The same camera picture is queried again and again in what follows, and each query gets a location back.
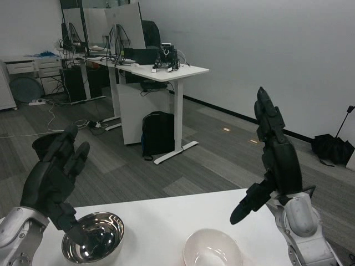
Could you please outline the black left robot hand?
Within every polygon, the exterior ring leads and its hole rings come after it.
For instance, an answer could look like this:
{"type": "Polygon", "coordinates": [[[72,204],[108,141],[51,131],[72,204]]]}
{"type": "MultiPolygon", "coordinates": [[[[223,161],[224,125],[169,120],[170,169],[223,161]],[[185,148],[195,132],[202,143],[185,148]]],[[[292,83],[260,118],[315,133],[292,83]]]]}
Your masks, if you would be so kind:
{"type": "Polygon", "coordinates": [[[75,209],[66,203],[90,150],[88,142],[74,148],[77,133],[77,125],[70,124],[54,139],[46,155],[31,170],[20,205],[49,218],[58,230],[66,232],[76,244],[91,248],[93,242],[76,220],[75,209]]]}

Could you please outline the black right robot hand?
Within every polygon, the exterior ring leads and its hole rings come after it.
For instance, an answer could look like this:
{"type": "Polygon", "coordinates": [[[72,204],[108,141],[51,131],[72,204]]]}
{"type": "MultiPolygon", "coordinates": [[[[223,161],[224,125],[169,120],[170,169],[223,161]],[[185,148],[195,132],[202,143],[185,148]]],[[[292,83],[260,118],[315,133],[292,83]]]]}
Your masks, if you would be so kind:
{"type": "Polygon", "coordinates": [[[241,222],[250,212],[258,211],[271,199],[272,192],[283,197],[303,190],[295,147],[283,132],[285,123],[279,108],[273,105],[263,87],[258,89],[254,111],[258,139],[265,144],[262,162],[266,173],[261,183],[248,188],[246,196],[233,210],[230,216],[232,225],[241,222]]]}

